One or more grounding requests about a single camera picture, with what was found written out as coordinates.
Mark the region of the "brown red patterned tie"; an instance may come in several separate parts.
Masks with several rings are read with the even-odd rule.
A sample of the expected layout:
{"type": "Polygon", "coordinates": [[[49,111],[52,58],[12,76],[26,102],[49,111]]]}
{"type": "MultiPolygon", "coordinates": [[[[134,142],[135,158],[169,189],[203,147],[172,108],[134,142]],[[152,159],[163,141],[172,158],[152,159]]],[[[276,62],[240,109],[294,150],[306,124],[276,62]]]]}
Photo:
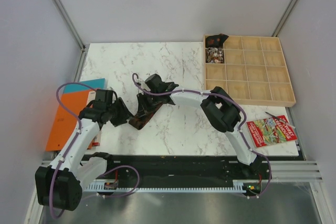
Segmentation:
{"type": "Polygon", "coordinates": [[[149,106],[139,104],[138,111],[136,115],[129,120],[129,124],[137,130],[143,129],[161,106],[161,103],[149,106]]]}

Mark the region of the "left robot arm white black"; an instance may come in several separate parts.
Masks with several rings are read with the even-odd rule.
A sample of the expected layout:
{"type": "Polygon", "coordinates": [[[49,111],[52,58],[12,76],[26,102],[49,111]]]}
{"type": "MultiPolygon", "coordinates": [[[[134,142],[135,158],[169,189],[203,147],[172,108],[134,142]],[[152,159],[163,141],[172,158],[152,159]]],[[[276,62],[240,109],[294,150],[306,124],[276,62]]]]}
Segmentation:
{"type": "Polygon", "coordinates": [[[35,172],[38,203],[43,206],[73,211],[82,199],[83,190],[100,175],[111,178],[115,165],[107,153],[94,153],[80,165],[93,138],[110,122],[113,126],[126,124],[133,117],[122,98],[94,99],[78,115],[73,133],[56,158],[35,172]]]}

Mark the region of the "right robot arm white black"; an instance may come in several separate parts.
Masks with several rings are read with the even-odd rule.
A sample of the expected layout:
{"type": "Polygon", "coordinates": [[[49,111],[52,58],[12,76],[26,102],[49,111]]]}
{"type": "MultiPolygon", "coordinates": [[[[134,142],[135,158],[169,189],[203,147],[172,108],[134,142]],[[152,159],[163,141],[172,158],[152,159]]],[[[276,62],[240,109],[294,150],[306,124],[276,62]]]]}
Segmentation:
{"type": "Polygon", "coordinates": [[[132,81],[140,90],[137,94],[138,111],[129,122],[134,128],[144,128],[164,104],[202,109],[211,126],[229,139],[236,152],[241,174],[251,179],[259,173],[262,160],[248,144],[242,129],[246,122],[246,113],[223,88],[186,89],[174,82],[162,81],[158,74],[141,81],[138,74],[133,73],[132,81]]]}

